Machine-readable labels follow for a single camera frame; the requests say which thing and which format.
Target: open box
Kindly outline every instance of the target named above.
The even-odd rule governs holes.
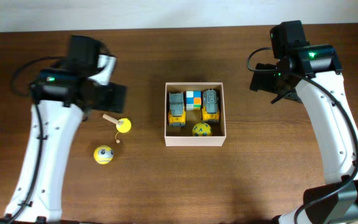
[[[212,136],[192,136],[191,130],[196,123],[202,122],[201,110],[186,110],[186,126],[173,127],[168,125],[169,96],[168,93],[180,93],[186,91],[205,91],[213,89],[217,91],[220,122],[209,124],[212,127]],[[165,84],[165,145],[166,146],[222,146],[226,139],[226,119],[224,111],[223,83],[166,83]]]

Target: white robotic arm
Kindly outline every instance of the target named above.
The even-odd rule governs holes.
[[[325,186],[308,189],[304,204],[277,216],[279,224],[333,224],[358,220],[358,130],[343,85],[342,67],[333,46],[310,45],[300,21],[283,22],[270,30],[272,47],[251,53],[247,67],[254,72],[250,89],[276,93],[303,103],[309,114],[323,159]],[[251,57],[273,50],[276,65]]]
[[[358,130],[346,100],[343,76],[337,75],[335,72],[322,72],[317,73],[316,78],[312,80],[329,90],[341,102],[350,116],[358,138]],[[302,80],[295,89],[309,114],[318,141],[323,159],[325,182],[326,184],[340,183],[343,176],[352,174],[353,161],[356,159],[354,154],[356,149],[354,149],[345,119],[329,97],[314,85]],[[297,210],[282,215],[278,219],[279,223],[294,223],[294,215]],[[312,224],[305,211],[300,213],[298,223]]]
[[[89,79],[100,85],[107,85],[116,62],[115,57],[99,56],[99,67],[108,62],[107,67]],[[58,222],[62,215],[62,185],[70,146],[76,130],[83,120],[84,112],[75,104],[63,106],[61,101],[41,100],[39,105],[44,130],[44,146],[41,155],[39,174],[30,206],[16,218],[19,222],[35,222],[39,217],[48,222]],[[35,106],[31,109],[32,121],[30,138],[24,157],[21,175],[11,202],[5,214],[15,214],[27,193],[37,160],[39,148],[39,121]]]

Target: rubik's cube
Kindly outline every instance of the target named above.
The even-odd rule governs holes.
[[[186,91],[186,110],[201,109],[201,91]]]

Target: white wall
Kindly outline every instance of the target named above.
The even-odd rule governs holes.
[[[358,0],[0,0],[0,32],[358,22]]]

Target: robotic arm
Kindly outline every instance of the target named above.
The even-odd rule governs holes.
[[[358,171],[353,174],[358,169],[358,130],[347,104],[336,51],[330,45],[310,46],[300,21],[283,22],[270,31],[270,36],[274,56],[279,61],[276,65],[259,63],[256,69],[249,67],[255,72],[250,89],[276,93],[272,103],[286,98],[304,104],[318,140],[327,183],[307,190],[302,207],[273,221],[279,224],[357,221]]]
[[[91,110],[122,113],[126,88],[109,83],[116,62],[89,37],[72,36],[58,68],[42,70],[30,89],[34,104],[21,175],[0,223],[60,223],[70,146]]]

